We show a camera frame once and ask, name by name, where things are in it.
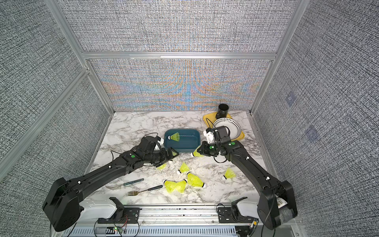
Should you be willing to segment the teal storage box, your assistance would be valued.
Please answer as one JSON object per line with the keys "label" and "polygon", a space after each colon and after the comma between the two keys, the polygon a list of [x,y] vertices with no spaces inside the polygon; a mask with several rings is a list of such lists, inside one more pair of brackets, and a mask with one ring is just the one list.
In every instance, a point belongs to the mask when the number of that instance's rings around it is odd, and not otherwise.
{"label": "teal storage box", "polygon": [[[174,133],[180,133],[180,141],[168,140],[167,137]],[[169,129],[164,134],[164,146],[166,148],[173,148],[179,153],[192,153],[200,146],[200,133],[196,129],[190,128],[176,128]]]}

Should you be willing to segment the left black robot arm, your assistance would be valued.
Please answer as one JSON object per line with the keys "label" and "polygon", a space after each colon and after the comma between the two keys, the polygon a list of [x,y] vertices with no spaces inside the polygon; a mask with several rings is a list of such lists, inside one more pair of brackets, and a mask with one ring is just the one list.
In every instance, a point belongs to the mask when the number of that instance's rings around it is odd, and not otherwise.
{"label": "left black robot arm", "polygon": [[142,168],[144,164],[160,167],[179,156],[172,148],[160,150],[135,148],[120,154],[112,162],[86,175],[53,182],[42,205],[50,224],[57,232],[73,226],[80,218],[84,207],[80,206],[86,197],[111,181]]}

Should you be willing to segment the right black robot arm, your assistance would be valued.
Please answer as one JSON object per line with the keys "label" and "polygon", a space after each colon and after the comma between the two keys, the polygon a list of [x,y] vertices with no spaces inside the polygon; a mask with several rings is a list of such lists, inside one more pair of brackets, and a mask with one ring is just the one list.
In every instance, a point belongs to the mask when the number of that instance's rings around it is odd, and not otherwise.
{"label": "right black robot arm", "polygon": [[298,216],[293,186],[268,173],[240,142],[217,145],[204,141],[196,151],[208,157],[224,156],[243,172],[260,195],[257,214],[268,229],[274,230]]}

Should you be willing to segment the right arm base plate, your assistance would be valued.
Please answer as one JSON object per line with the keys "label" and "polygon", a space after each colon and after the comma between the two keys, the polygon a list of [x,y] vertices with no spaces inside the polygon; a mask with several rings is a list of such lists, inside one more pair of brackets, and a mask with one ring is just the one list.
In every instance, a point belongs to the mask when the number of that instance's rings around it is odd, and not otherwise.
{"label": "right arm base plate", "polygon": [[218,220],[221,224],[234,224],[234,223],[252,223],[259,221],[257,217],[242,216],[242,214],[234,207],[226,207],[223,205],[216,206]]}

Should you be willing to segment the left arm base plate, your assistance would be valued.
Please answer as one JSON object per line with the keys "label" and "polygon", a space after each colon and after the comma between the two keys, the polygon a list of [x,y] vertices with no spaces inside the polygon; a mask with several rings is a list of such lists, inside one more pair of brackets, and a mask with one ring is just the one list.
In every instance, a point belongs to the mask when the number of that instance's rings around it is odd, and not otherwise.
{"label": "left arm base plate", "polygon": [[98,224],[136,224],[140,216],[140,208],[127,207],[116,210],[110,218],[99,218]]}

